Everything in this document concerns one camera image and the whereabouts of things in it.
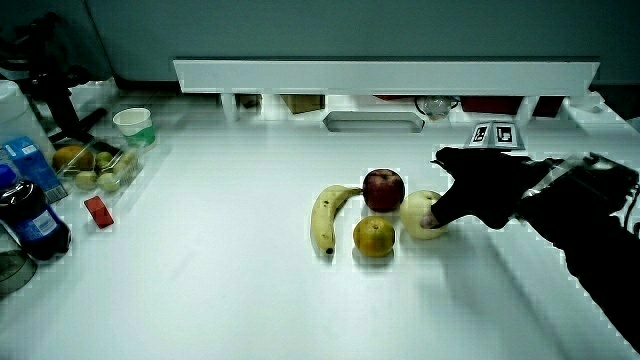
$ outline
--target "gray wall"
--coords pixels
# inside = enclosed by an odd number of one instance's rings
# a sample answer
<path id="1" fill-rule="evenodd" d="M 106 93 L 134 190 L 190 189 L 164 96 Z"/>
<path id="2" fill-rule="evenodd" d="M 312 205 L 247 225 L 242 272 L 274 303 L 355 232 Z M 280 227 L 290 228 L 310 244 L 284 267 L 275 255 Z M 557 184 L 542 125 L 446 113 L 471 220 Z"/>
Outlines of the gray wall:
<path id="1" fill-rule="evenodd" d="M 640 84 L 640 1 L 0 0 L 0 26 L 48 10 L 71 57 L 104 76 L 173 81 L 176 57 L 597 57 L 600 84 Z"/>
<path id="2" fill-rule="evenodd" d="M 50 11 L 62 18 L 56 25 L 51 54 L 63 67 L 86 67 L 93 80 L 110 78 L 111 68 L 83 0 L 0 0 L 0 36 L 14 40 L 15 26 L 28 25 Z"/>

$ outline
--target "white bottle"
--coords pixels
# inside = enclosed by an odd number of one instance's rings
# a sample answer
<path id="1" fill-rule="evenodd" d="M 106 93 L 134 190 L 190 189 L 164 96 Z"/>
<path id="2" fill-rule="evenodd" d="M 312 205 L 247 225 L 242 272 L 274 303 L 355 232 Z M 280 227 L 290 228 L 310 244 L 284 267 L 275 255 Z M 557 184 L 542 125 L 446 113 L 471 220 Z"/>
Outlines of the white bottle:
<path id="1" fill-rule="evenodd" d="M 29 101 L 16 83 L 0 80 L 0 146 L 21 136 L 28 136 L 51 165 L 55 149 Z"/>

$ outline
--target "blue bottle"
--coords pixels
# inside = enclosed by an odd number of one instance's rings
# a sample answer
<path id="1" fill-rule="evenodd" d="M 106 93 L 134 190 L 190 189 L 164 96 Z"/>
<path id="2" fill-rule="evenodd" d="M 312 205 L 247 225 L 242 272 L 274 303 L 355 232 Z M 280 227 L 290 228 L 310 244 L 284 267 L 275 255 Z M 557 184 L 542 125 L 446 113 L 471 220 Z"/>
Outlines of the blue bottle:
<path id="1" fill-rule="evenodd" d="M 22 249 L 38 260 L 69 250 L 71 231 L 47 204 L 42 188 L 19 180 L 4 164 L 0 165 L 0 220 L 17 236 Z"/>

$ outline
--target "red eraser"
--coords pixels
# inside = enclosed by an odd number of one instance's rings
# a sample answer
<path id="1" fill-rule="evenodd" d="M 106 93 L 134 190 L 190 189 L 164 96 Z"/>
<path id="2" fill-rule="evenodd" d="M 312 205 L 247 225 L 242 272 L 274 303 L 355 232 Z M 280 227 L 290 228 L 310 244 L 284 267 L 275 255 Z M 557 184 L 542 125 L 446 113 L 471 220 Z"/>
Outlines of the red eraser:
<path id="1" fill-rule="evenodd" d="M 103 229 L 113 224 L 113 218 L 99 196 L 94 196 L 89 200 L 85 200 L 84 206 L 89 210 L 89 213 L 91 214 L 91 217 L 93 217 L 93 221 L 98 225 L 98 228 Z"/>

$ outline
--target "small apple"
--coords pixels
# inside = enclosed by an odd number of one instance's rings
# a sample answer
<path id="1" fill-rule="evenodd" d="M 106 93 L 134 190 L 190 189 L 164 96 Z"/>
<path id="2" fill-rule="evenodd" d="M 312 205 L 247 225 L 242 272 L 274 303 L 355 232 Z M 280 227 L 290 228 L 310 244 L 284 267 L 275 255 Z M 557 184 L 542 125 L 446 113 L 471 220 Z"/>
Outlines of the small apple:
<path id="1" fill-rule="evenodd" d="M 365 204 L 373 211 L 393 211 L 404 199 L 404 181 L 393 170 L 372 170 L 364 177 L 362 196 Z"/>
<path id="2" fill-rule="evenodd" d="M 424 229 L 420 226 L 422 217 L 431 212 L 431 205 L 440 198 L 440 194 L 436 192 L 419 190 L 404 199 L 400 205 L 400 221 L 412 238 L 434 239 L 447 230 L 446 225 L 438 229 Z"/>

